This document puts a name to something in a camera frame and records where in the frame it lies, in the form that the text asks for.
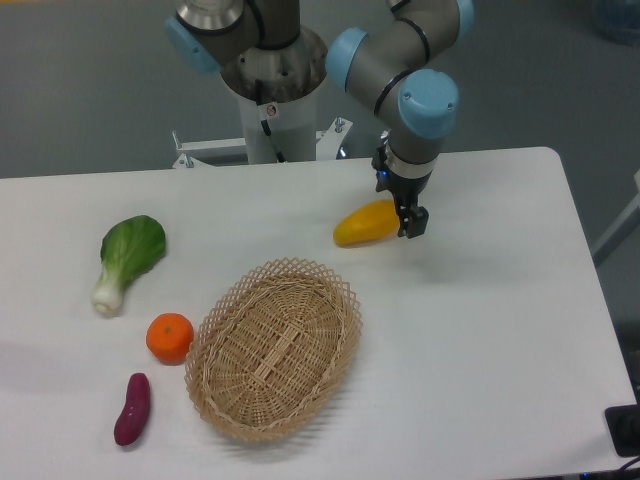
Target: oval basket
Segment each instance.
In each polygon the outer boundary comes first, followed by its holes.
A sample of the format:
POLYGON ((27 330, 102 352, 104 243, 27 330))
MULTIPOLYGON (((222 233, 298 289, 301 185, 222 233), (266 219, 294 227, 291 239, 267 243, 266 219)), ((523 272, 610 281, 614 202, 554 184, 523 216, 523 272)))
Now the oval basket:
POLYGON ((313 261, 281 259, 243 276, 200 325, 186 361, 200 416, 246 441, 309 422, 335 392, 360 339, 349 284, 313 261))

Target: yellow vegetable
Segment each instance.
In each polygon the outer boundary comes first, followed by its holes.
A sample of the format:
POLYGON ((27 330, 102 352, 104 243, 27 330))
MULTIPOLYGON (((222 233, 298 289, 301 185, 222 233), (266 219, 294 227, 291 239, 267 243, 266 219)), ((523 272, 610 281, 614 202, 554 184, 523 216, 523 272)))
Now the yellow vegetable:
POLYGON ((398 231, 400 220, 393 200, 377 200, 359 208, 333 230, 333 240, 340 247, 372 242, 398 231))

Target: metal bracket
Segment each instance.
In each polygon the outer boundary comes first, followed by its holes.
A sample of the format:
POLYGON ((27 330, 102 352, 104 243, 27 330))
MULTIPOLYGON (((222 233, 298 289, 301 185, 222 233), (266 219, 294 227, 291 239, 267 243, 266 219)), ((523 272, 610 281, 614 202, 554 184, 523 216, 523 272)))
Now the metal bracket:
POLYGON ((591 257, 600 266, 640 225, 640 170, 635 174, 638 194, 591 247, 591 257))
MULTIPOLYGON (((338 117, 326 131, 316 132, 316 160, 344 158, 346 153, 342 142, 352 126, 353 122, 338 117)), ((178 159, 172 165, 174 169, 224 165, 229 163, 229 158, 244 157, 247 153, 244 138, 182 143, 176 131, 171 134, 178 154, 178 159)))

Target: white table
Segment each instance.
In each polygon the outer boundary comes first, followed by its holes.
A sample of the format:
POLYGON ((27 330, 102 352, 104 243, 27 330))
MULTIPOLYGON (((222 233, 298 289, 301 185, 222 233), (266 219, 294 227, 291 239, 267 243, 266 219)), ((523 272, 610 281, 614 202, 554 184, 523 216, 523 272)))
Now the white table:
POLYGON ((337 248, 334 225, 384 196, 373 186, 368 160, 0 181, 0 478, 499 479, 624 463, 603 411, 634 395, 557 155, 442 155, 423 237, 337 248), (170 251, 105 320, 89 304, 100 241, 140 213, 170 251), (246 447, 199 419, 183 367, 144 337, 165 311, 198 325, 285 256, 351 282, 363 337, 309 427, 246 447), (153 413, 123 452, 113 424, 137 371, 153 413))

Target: black cable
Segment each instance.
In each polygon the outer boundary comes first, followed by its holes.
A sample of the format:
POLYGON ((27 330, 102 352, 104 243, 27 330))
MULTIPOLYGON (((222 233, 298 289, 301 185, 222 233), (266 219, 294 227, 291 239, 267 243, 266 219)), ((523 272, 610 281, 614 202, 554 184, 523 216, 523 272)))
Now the black cable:
POLYGON ((640 462, 640 457, 636 457, 636 458, 634 458, 633 460, 631 460, 631 461, 629 461, 629 462, 625 463, 623 466, 621 466, 621 467, 618 469, 618 472, 619 472, 619 473, 622 473, 622 472, 624 472, 627 468, 631 467, 632 465, 635 465, 635 464, 636 464, 636 463, 638 463, 638 462, 640 462))

